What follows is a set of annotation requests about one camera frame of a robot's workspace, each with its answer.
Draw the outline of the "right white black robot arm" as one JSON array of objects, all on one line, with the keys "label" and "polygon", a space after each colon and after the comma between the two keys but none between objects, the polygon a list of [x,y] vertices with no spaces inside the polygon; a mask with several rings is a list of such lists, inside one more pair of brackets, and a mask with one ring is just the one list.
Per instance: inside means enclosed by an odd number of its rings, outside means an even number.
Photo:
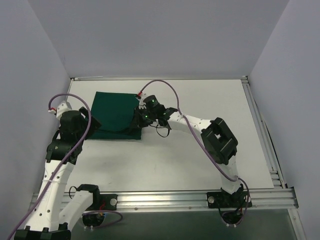
[{"label": "right white black robot arm", "polygon": [[223,203],[230,207],[238,203],[238,190],[241,188],[236,165],[238,140],[226,122],[220,117],[202,119],[174,107],[166,108],[155,95],[140,92],[135,98],[138,106],[134,108],[132,126],[140,129],[153,126],[165,128],[168,133],[181,131],[192,134],[220,173]]}]

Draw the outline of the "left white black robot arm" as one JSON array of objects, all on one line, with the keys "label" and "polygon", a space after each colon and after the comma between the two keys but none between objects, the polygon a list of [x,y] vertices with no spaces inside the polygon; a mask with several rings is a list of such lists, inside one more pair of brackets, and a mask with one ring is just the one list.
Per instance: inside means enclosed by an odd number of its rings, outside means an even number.
[{"label": "left white black robot arm", "polygon": [[101,125],[85,107],[72,110],[65,103],[57,108],[56,117],[60,126],[46,150],[40,193],[25,226],[15,231],[16,240],[69,240],[84,211],[95,210],[101,203],[97,185],[81,184],[72,200],[61,209],[65,188],[84,140]]}]

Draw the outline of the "green surgical cloth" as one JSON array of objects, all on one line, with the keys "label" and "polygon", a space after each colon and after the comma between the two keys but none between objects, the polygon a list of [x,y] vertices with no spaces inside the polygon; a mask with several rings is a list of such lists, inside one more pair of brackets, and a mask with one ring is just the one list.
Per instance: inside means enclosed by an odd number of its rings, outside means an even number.
[{"label": "green surgical cloth", "polygon": [[91,114],[101,127],[91,140],[140,140],[142,130],[131,126],[134,109],[139,104],[132,93],[97,91],[91,106]]}]

